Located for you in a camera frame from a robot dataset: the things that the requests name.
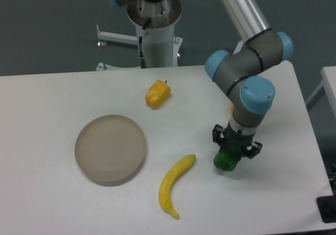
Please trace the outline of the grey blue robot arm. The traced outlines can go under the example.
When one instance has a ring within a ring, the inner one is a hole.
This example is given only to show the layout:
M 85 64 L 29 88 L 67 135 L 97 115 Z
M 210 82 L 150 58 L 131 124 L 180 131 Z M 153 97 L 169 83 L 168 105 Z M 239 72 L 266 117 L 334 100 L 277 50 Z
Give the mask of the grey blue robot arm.
M 180 0 L 108 1 L 115 7 L 125 6 L 136 26 L 135 44 L 141 68 L 176 65 L 175 37 L 164 31 L 172 29 L 179 20 Z M 253 158 L 262 148 L 253 137 L 275 96 L 273 84 L 260 74 L 288 60 L 293 44 L 288 35 L 272 30 L 255 0 L 222 2 L 243 45 L 234 54 L 216 51 L 205 63 L 210 79 L 234 105 L 228 125 L 214 127 L 213 141 L 239 157 Z

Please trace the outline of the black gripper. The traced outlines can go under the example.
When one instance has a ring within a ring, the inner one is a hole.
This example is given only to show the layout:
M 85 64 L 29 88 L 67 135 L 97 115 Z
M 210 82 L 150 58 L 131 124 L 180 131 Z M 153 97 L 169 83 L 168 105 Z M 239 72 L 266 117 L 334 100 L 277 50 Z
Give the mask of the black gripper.
M 212 139 L 220 148 L 238 147 L 243 151 L 243 157 L 253 159 L 257 156 L 263 147 L 262 143 L 252 141 L 254 134 L 243 135 L 241 130 L 234 131 L 231 126 L 225 129 L 216 124 L 212 130 Z

